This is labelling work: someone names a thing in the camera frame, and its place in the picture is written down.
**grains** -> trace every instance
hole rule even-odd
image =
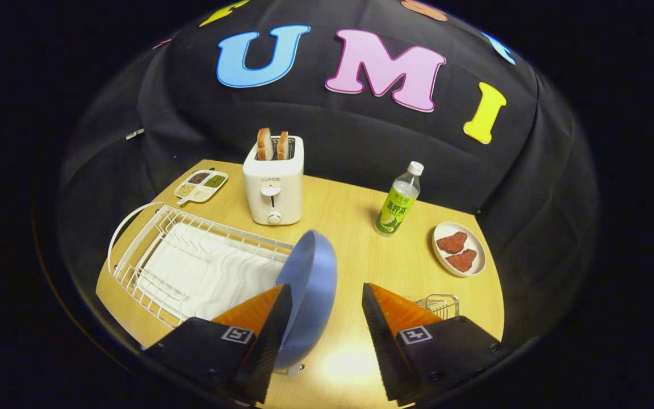
[[[216,176],[213,176],[213,178],[208,179],[208,181],[206,181],[205,186],[208,186],[209,188],[217,188],[221,185],[221,183],[223,183],[223,181],[225,181],[225,179],[226,178],[224,178],[220,174],[217,174]]]
[[[178,189],[178,196],[186,197],[190,192],[195,189],[195,186],[190,186],[190,185],[181,185],[181,187]]]
[[[194,176],[191,176],[191,178],[188,179],[188,181],[190,183],[201,183],[201,182],[203,182],[203,179],[208,178],[209,174],[210,173],[207,173],[207,172],[194,174]]]

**toaster lever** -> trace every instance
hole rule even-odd
[[[262,188],[262,194],[264,196],[275,196],[280,191],[280,188],[273,188],[272,186],[269,186],[268,188]]]

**bottle cap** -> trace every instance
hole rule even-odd
[[[410,166],[408,166],[408,171],[415,174],[415,176],[420,176],[423,174],[423,165],[416,161],[411,161]]]

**letter m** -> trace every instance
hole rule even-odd
[[[431,100],[438,68],[446,64],[443,55],[425,47],[411,47],[395,59],[385,49],[380,38],[368,31],[340,30],[337,36],[345,41],[337,75],[325,81],[336,93],[359,94],[365,85],[358,80],[363,67],[376,97],[384,95],[390,86],[403,78],[403,86],[392,93],[396,103],[423,112],[433,112]]]

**green tea bottle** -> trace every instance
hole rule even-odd
[[[420,193],[418,176],[423,173],[423,165],[411,161],[408,171],[392,182],[390,193],[375,220],[378,235],[392,236],[403,223],[405,215],[413,206]]]

